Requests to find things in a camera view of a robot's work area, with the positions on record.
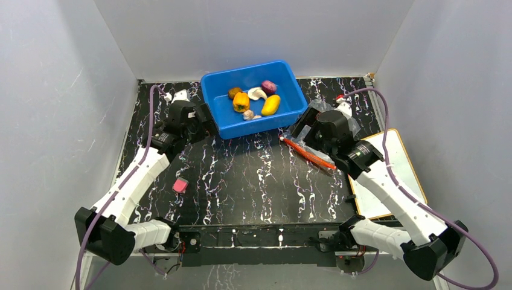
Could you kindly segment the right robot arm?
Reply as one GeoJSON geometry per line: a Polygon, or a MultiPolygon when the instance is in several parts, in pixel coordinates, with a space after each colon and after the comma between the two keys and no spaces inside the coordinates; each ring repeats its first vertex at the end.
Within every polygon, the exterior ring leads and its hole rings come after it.
{"type": "Polygon", "coordinates": [[[461,221],[452,225],[406,197],[393,183],[382,153],[370,142],[354,137],[348,118],[338,110],[320,112],[308,108],[291,125],[292,138],[299,138],[311,149],[328,155],[335,166],[369,190],[401,223],[398,230],[355,215],[339,227],[341,245],[356,250],[368,245],[400,258],[419,278],[432,280],[457,257],[466,240],[456,230],[467,227],[461,221]]]}

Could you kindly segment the clear zip top bag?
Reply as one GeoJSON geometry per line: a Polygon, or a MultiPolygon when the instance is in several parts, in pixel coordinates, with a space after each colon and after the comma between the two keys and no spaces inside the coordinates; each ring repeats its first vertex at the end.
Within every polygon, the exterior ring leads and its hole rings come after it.
{"type": "Polygon", "coordinates": [[[359,131],[351,106],[343,95],[339,95],[334,106],[320,100],[312,101],[279,139],[314,165],[336,170],[334,156],[338,145],[342,141],[354,144],[359,131]]]}

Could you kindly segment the orange bell pepper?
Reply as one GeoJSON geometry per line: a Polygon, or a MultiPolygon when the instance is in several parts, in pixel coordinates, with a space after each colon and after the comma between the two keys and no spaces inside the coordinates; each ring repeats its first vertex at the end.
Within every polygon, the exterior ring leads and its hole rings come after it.
{"type": "Polygon", "coordinates": [[[233,108],[236,112],[244,113],[250,108],[250,98],[245,92],[238,92],[232,100],[233,108]]]}

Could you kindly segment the yellow mango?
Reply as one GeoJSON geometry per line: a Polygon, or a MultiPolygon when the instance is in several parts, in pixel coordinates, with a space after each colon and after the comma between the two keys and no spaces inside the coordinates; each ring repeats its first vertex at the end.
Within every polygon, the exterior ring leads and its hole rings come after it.
{"type": "Polygon", "coordinates": [[[270,116],[277,112],[281,103],[281,97],[279,95],[271,95],[268,97],[261,109],[262,116],[270,116]]]}

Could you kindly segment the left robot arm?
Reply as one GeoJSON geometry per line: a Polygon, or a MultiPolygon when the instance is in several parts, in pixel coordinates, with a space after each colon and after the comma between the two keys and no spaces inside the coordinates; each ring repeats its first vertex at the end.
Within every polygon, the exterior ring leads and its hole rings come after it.
{"type": "Polygon", "coordinates": [[[207,104],[173,101],[168,118],[151,122],[149,136],[121,178],[91,208],[80,208],[74,217],[81,251],[88,251],[114,265],[132,253],[159,245],[174,251],[180,244],[178,228],[157,217],[131,224],[130,217],[158,176],[186,145],[215,136],[218,127],[207,104]]]}

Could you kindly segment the brown potato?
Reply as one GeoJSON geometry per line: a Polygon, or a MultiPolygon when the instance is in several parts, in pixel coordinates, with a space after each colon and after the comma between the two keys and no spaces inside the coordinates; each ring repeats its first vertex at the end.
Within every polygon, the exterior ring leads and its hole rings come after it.
{"type": "Polygon", "coordinates": [[[236,94],[243,92],[243,90],[239,87],[231,88],[228,90],[228,97],[232,100],[236,96],[236,94]]]}

